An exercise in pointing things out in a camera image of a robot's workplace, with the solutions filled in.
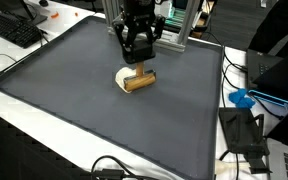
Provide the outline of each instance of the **gray mat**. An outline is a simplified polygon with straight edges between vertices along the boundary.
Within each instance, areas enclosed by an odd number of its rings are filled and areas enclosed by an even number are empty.
[[[127,66],[117,38],[89,17],[0,76],[0,91],[185,179],[212,179],[222,49],[157,51],[146,61],[157,82],[126,94],[114,81]]]

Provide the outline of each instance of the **floor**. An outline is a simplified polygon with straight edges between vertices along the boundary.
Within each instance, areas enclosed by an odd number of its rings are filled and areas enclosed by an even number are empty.
[[[83,0],[53,0],[72,6],[91,9],[90,2]],[[267,7],[260,7],[260,0],[218,0],[213,11],[210,31],[224,45],[236,49],[246,50],[254,36],[257,27],[261,24],[271,7],[277,0],[267,0]],[[96,8],[102,8],[102,1],[94,2]],[[215,42],[213,37],[204,35],[203,39]],[[287,42],[288,36],[276,45],[270,54],[275,55]]]

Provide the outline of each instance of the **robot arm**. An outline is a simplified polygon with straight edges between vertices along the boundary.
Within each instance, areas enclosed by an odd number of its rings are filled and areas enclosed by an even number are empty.
[[[165,17],[155,16],[154,0],[124,0],[121,20],[114,21],[113,27],[122,46],[123,58],[126,63],[134,64],[155,57],[153,43],[162,36]],[[128,27],[126,39],[122,33]],[[146,33],[146,40],[136,40],[139,33]]]

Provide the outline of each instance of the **metal frame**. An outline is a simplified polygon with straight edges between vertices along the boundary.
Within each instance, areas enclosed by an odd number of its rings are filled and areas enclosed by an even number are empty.
[[[190,31],[193,27],[193,21],[201,0],[188,0],[183,26],[180,33],[173,33],[169,31],[163,31],[162,38],[156,41],[156,45],[166,49],[184,52],[187,44]],[[119,0],[102,0],[103,8],[106,16],[106,23],[109,33],[115,34],[112,22],[114,19],[120,18]],[[138,38],[145,38],[145,35],[139,35]]]

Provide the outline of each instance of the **desk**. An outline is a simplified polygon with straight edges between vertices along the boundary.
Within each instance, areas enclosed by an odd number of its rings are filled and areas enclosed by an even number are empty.
[[[38,0],[31,0],[31,2],[38,4]],[[48,21],[39,25],[41,29],[50,34],[50,37],[48,37],[50,40],[56,38],[84,17],[94,14],[90,11],[69,7],[51,1],[49,1],[49,3],[50,5],[42,11],[42,14],[45,14],[48,17],[56,12],[60,14],[57,19],[49,18]],[[102,14],[96,14],[96,16],[104,17]],[[34,50],[38,49],[39,46],[39,43],[36,43],[29,49],[23,50],[0,38],[0,53],[13,56],[17,60],[27,56]],[[226,51],[227,56],[230,57],[233,62],[245,64],[245,52],[231,48],[227,48]],[[7,57],[0,56],[0,70],[10,66],[11,64],[12,61],[7,59]],[[245,76],[242,73],[231,68],[227,75],[233,84],[239,87],[245,87]],[[227,96],[232,91],[234,91],[234,89],[225,83],[225,95]],[[227,106],[233,106],[233,104],[228,102],[227,99],[226,104]],[[262,108],[259,106],[255,106],[252,111],[254,114],[263,113]],[[267,120],[274,120],[272,116],[267,113],[264,114],[265,117],[267,117]],[[33,108],[2,93],[0,93],[0,117],[86,170],[91,168],[93,162],[98,157],[102,155],[112,155],[133,167],[135,169],[133,170],[135,174],[153,176],[159,179],[181,179],[177,175],[121,149],[114,144],[103,141],[101,138],[81,130],[76,126],[70,125],[56,117],[50,116],[41,110]],[[273,126],[274,123],[266,123],[265,133],[267,133]],[[218,123],[216,158],[219,158],[226,148],[223,132],[220,123]],[[234,162],[235,157],[233,155],[228,155],[225,160],[228,162]],[[110,160],[103,160],[98,164],[98,167],[116,168],[117,166]],[[224,174],[218,175],[217,179],[233,179],[235,178],[235,174],[235,170],[227,171]],[[260,180],[266,179],[266,175],[253,176],[249,175],[248,172],[240,172],[240,179]]]

